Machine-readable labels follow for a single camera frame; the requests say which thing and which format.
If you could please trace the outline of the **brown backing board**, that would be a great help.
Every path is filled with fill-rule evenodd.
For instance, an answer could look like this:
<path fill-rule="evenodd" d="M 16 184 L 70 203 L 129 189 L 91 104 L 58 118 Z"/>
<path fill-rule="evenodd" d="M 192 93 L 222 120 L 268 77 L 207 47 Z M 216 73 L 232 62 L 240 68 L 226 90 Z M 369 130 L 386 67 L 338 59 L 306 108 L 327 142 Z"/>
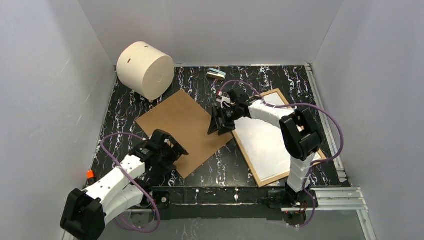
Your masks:
<path fill-rule="evenodd" d="M 184 90 L 179 90 L 141 115 L 135 122 L 151 136 L 163 130 L 187 150 L 176 162 L 176 170 L 184 179 L 233 139 L 231 133 L 208 135 L 211 115 Z"/>

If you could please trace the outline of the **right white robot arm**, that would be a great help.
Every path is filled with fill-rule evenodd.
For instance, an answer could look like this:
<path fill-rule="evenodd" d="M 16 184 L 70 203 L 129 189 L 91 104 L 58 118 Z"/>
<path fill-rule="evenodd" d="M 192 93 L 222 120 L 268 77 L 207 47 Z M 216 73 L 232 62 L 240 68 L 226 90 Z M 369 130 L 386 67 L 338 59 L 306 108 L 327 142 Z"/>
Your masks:
<path fill-rule="evenodd" d="M 281 130 L 284 146 L 291 157 L 290 175 L 286 188 L 299 193 L 309 188 L 309 169 L 315 154 L 320 150 L 323 135 L 308 107 L 298 107 L 286 113 L 281 105 L 266 103 L 264 97 L 248 96 L 242 89 L 228 91 L 229 101 L 218 98 L 211 108 L 208 134 L 229 133 L 241 118 L 260 120 Z"/>

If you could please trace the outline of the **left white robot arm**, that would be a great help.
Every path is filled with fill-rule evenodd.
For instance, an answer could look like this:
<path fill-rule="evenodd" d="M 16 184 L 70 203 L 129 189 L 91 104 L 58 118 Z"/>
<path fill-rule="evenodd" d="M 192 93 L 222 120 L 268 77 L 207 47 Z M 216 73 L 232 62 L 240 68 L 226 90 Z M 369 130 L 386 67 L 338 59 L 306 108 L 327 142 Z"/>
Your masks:
<path fill-rule="evenodd" d="M 152 190 L 142 187 L 136 178 L 146 170 L 158 170 L 167 174 L 174 170 L 174 163 L 187 150 L 168 132 L 156 129 L 150 138 L 141 138 L 122 161 L 118 161 L 100 141 L 100 147 L 115 162 L 115 168 L 103 178 L 84 188 L 75 188 L 67 196 L 60 227 L 65 240 L 97 240 L 106 225 L 126 210 L 147 199 L 148 208 L 156 217 L 155 226 L 130 228 L 139 233 L 152 233 L 160 226 L 159 200 L 153 198 Z"/>

